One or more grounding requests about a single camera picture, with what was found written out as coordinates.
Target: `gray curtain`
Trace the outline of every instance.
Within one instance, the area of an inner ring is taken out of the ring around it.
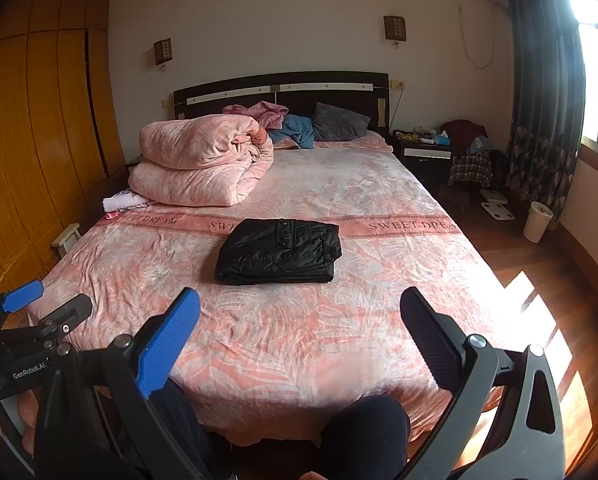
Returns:
[[[568,0],[509,0],[515,101],[506,186],[537,201],[556,225],[582,140],[585,70]]]

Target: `person's hand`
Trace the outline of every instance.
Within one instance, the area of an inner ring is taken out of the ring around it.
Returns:
[[[300,476],[299,480],[328,480],[328,479],[324,478],[319,473],[316,473],[314,471],[308,471],[307,473],[302,474]]]

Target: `plaid cloth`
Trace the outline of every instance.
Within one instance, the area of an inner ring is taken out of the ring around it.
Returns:
[[[448,185],[455,180],[464,182],[478,182],[482,187],[492,184],[492,164],[489,152],[479,152],[475,155],[453,155],[453,167],[450,170]]]

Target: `screw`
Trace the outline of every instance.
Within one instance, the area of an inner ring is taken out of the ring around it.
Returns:
[[[59,355],[67,355],[69,351],[70,351],[70,343],[61,343],[57,347],[57,353]]]
[[[131,335],[122,334],[115,337],[113,343],[117,348],[126,348],[128,345],[130,345],[130,341],[132,341]]]
[[[487,344],[487,341],[483,335],[473,334],[468,338],[468,343],[475,348],[484,348]]]
[[[537,357],[544,355],[544,349],[537,344],[533,343],[528,347],[528,349],[530,350],[531,354],[536,355]]]

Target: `gray pillow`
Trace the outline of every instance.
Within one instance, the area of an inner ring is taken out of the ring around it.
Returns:
[[[365,136],[370,117],[345,108],[317,103],[314,109],[314,140],[354,140]]]

